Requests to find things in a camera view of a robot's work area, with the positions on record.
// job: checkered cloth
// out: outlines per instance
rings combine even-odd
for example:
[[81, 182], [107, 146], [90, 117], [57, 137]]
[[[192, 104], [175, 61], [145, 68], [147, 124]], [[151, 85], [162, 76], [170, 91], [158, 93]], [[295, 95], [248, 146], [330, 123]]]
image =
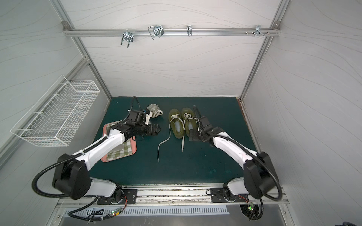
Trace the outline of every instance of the checkered cloth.
[[107, 162], [132, 155], [131, 139], [113, 148], [107, 154]]

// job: metal vent grille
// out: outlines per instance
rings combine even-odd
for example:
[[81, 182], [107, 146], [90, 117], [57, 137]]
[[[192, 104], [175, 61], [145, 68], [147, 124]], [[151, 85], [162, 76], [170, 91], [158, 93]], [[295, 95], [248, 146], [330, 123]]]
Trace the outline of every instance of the metal vent grille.
[[[68, 217], [69, 211], [76, 208], [67, 208], [64, 213]], [[86, 217], [102, 208], [94, 207], [82, 210], [75, 215]], [[104, 207], [103, 215], [115, 210], [114, 207]], [[196, 216], [229, 214], [226, 205], [195, 205], [195, 206], [128, 206], [119, 216]]]

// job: white shoelace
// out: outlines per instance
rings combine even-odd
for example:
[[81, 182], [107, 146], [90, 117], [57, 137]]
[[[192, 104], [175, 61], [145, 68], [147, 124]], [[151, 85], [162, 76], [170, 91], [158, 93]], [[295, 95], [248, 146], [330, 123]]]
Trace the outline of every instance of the white shoelace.
[[[190, 122], [190, 119], [197, 119], [197, 118], [193, 118], [193, 117], [191, 117], [191, 114], [187, 114], [187, 113], [184, 113], [184, 117], [185, 117], [185, 120], [183, 121], [182, 125], [184, 126], [184, 131], [186, 131], [186, 128], [185, 128], [186, 119], [188, 119]], [[185, 140], [185, 133], [184, 133], [184, 136], [182, 137], [182, 146], [181, 146], [182, 152], [184, 151], [184, 140]]]
[[[181, 121], [181, 123], [182, 123], [182, 119], [180, 119], [180, 115], [179, 115], [179, 114], [171, 115], [171, 121], [170, 121], [170, 124], [168, 124], [168, 128], [169, 128], [169, 130], [170, 130], [170, 135], [169, 135], [169, 137], [168, 137], [166, 140], [162, 141], [162, 142], [159, 144], [158, 148], [157, 148], [157, 160], [158, 160], [158, 162], [160, 162], [160, 160], [159, 160], [160, 145], [163, 144], [163, 143], [165, 143], [166, 141], [168, 141], [168, 140], [170, 139], [170, 137], [171, 137], [171, 122], [172, 122], [174, 119], [179, 119], [179, 120]], [[182, 148], [183, 148], [183, 147], [184, 147], [184, 139], [182, 139]]]

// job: shoe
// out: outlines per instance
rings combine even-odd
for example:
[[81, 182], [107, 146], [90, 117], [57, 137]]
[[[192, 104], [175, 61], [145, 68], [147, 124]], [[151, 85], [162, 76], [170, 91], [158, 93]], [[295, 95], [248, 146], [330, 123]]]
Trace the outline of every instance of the shoe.
[[162, 141], [158, 148], [157, 148], [157, 160], [158, 162], [160, 162], [159, 159], [159, 150], [160, 150], [160, 145], [165, 143], [166, 141], [168, 141], [171, 137], [171, 128], [173, 131], [173, 134], [175, 135], [176, 138], [181, 139], [182, 138], [182, 147], [181, 150], [184, 149], [184, 139], [185, 139], [185, 131], [184, 131], [184, 126], [183, 126], [183, 121], [180, 117], [180, 111], [177, 109], [172, 109], [170, 111], [170, 113], [168, 113], [168, 121], [170, 122], [170, 124], [168, 125], [169, 129], [170, 129], [170, 135], [169, 137]]
[[197, 130], [195, 114], [190, 108], [185, 107], [182, 109], [181, 115], [185, 133], [189, 137], [190, 129], [193, 129], [194, 131]]
[[175, 137], [181, 139], [185, 133], [180, 111], [172, 109], [170, 113], [168, 113], [168, 121], [170, 122], [170, 126]]

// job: white wire basket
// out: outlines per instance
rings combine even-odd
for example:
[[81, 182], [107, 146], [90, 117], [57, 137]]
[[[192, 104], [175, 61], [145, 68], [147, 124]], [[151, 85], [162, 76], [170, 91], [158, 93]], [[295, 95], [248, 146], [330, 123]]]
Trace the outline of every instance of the white wire basket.
[[70, 144], [100, 90], [94, 81], [61, 78], [65, 82], [52, 86], [58, 86], [57, 91], [50, 95], [45, 93], [10, 132], [35, 146]]

